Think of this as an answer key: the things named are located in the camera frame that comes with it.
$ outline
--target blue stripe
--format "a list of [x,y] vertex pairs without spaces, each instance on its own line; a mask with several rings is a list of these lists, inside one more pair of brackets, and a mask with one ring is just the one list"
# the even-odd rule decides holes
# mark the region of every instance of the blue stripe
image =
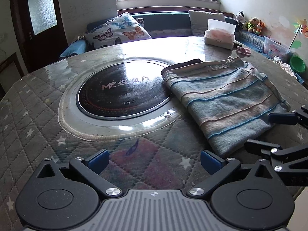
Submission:
[[207,79],[212,79],[212,78],[217,78],[217,77],[224,77],[224,76],[230,75],[230,74],[232,74],[232,73],[234,73],[234,72],[236,72],[237,70],[242,69],[242,68],[243,68],[243,67],[238,68],[238,69],[236,69],[236,70],[234,70],[234,71],[232,71],[232,72],[230,72],[230,73],[223,74],[223,75],[210,76],[210,77],[201,78],[201,79],[196,79],[196,80],[181,80],[181,81],[176,81],[176,82],[174,82],[173,84],[171,84],[170,87],[173,86],[173,85],[175,85],[175,84],[178,83],[178,82],[198,82],[198,81],[204,81],[204,80],[207,80]]
[[254,117],[254,118],[252,118],[252,119],[250,119],[250,120],[247,120],[247,121],[245,121],[245,122],[242,122],[242,123],[240,123],[240,124],[238,124],[238,125],[235,125],[235,126],[233,126],[233,127],[229,127],[229,128],[227,128],[227,129],[225,129],[225,130],[223,130],[223,131],[220,131],[220,132],[218,132],[218,133],[211,134],[211,135],[208,137],[208,140],[209,140],[210,138],[212,138],[213,136],[218,136],[218,135],[223,134],[223,133],[225,133],[225,132],[227,132],[227,131],[229,131],[229,130],[232,130],[232,129],[241,127],[241,126],[245,125],[246,123],[252,122],[252,121],[254,121],[254,120],[260,118],[261,116],[265,115],[266,113],[272,111],[279,103],[281,103],[281,102],[278,102],[274,107],[272,107],[271,109],[269,109],[269,110],[263,112],[263,113],[262,113],[261,115],[259,115],[259,116],[256,116],[256,117]]
[[193,103],[193,102],[208,102],[208,101],[217,99],[217,98],[222,97],[222,96],[231,95],[231,94],[233,94],[233,93],[236,93],[236,92],[239,92],[239,91],[241,91],[241,90],[247,89],[248,87],[250,87],[250,86],[252,86],[253,84],[255,84],[257,81],[260,81],[260,80],[257,79],[257,80],[255,80],[254,82],[252,82],[251,84],[249,84],[248,86],[246,86],[246,87],[244,87],[244,88],[241,88],[241,89],[237,89],[237,90],[232,91],[232,92],[227,93],[227,94],[217,95],[217,96],[214,96],[214,97],[208,98],[208,99],[194,99],[194,100],[191,100],[191,101],[187,104],[187,107],[188,107],[191,103]]

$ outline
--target butterfly pillow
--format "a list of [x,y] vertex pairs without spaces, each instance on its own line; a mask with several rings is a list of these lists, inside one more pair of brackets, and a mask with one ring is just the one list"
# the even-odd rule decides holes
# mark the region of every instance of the butterfly pillow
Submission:
[[151,39],[141,23],[143,23],[141,18],[134,19],[126,12],[90,31],[85,37],[94,49],[130,41]]

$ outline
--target black cooktop surface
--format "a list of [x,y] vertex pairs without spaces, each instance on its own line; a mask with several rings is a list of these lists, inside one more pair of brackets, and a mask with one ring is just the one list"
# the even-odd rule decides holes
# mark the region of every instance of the black cooktop surface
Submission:
[[76,96],[78,108],[99,119],[127,119],[149,113],[167,101],[171,92],[163,85],[166,65],[132,61],[107,67],[91,76]]

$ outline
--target butterfly print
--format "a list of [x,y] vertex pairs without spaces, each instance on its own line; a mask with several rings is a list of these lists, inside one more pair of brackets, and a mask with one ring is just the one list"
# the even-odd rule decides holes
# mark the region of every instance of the butterfly print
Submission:
[[112,25],[114,25],[116,27],[119,27],[121,29],[124,29],[126,25],[127,26],[132,26],[132,24],[133,23],[131,21],[129,21],[128,17],[124,17],[123,22],[115,22]]
[[134,32],[122,32],[122,34],[127,36],[130,40],[135,40],[136,37],[139,38],[139,36],[144,36],[144,32],[139,26],[135,27]]
[[111,32],[111,28],[107,29],[105,33],[102,33],[101,35],[94,36],[93,39],[98,39],[99,41],[103,41],[106,38],[110,38],[113,36],[113,33]]
[[104,26],[104,24],[102,24],[102,25],[96,27],[95,29],[92,29],[89,33],[92,34],[92,33],[94,33],[95,31],[97,31],[98,29],[102,28],[103,26]]
[[121,44],[121,43],[122,43],[121,38],[120,37],[116,38],[115,45]]

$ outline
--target folded cloth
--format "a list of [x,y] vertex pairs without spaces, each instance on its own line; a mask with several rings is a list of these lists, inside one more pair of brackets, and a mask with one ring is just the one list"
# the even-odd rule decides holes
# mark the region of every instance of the folded cloth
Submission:
[[290,110],[268,77],[239,57],[191,64],[162,75],[222,157],[270,129],[269,113]]

